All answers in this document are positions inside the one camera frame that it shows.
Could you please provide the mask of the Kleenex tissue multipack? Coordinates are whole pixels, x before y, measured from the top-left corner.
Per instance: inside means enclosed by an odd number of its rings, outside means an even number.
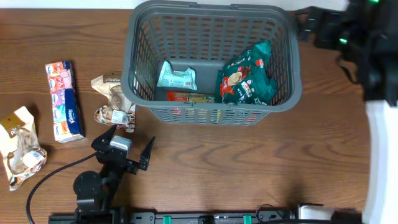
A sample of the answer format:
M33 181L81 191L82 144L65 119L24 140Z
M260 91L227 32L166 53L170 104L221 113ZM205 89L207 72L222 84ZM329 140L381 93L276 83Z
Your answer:
M83 139L85 131L75 90L72 63L68 60L46 64L49 83L53 133L57 142L66 143Z

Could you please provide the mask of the beige mushroom snack bag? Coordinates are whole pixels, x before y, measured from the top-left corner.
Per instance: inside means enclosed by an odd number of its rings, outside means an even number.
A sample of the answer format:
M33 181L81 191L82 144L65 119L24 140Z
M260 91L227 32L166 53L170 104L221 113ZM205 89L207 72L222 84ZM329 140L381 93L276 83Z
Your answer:
M108 99L108 104L95 111L94 120L133 133L136 127L136 105L124 95L121 88L122 72L105 73L92 79L91 87Z

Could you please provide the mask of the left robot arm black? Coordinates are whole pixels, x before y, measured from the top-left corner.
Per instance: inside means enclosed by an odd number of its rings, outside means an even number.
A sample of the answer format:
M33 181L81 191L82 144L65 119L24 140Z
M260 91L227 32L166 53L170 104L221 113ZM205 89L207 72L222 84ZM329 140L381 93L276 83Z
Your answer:
M141 152L138 162L127 158L131 148L130 139L116 136L112 126L91 143L94 157L102 164L100 172L92 170L81 173L73 183L76 203L84 213L108 211L125 173L136 175L147 170L155 139L152 138Z

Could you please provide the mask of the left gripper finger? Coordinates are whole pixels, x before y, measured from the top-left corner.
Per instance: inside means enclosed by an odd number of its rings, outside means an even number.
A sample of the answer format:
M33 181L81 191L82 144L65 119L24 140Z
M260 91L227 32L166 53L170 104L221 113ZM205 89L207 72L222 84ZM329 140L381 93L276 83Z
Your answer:
M149 141L145 149L141 152L139 168L140 170L147 170L150 161L150 155L152 152L152 147L154 145L155 136Z
M114 136L116 128L117 126L113 125L106 132L95 138L94 141L91 143L91 147L94 150L103 150L104 148L107 147L107 145L110 145L110 142Z

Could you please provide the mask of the orange red noodle packet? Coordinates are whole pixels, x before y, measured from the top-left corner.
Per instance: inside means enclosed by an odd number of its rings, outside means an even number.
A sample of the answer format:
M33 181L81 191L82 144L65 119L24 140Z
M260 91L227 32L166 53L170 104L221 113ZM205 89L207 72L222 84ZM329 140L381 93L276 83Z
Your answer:
M213 95L205 95L199 93L186 93L180 91L168 91L166 97L169 101L184 101L192 103L214 103Z

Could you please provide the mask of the light teal small packet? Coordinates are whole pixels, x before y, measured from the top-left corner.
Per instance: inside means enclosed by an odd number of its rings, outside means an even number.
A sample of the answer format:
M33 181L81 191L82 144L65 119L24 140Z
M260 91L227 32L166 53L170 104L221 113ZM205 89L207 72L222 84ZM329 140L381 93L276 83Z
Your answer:
M165 61L159 74L157 87L183 88L196 91L195 79L196 71L194 69L187 68L186 71L175 71L172 70L171 64Z

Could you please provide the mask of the green Nescafe coffee bag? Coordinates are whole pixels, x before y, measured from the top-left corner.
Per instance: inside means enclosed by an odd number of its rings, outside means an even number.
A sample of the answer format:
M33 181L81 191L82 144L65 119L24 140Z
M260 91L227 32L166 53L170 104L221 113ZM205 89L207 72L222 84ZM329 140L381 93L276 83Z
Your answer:
M218 70L215 103L269 105L277 91L266 72L270 57L271 42L258 42Z

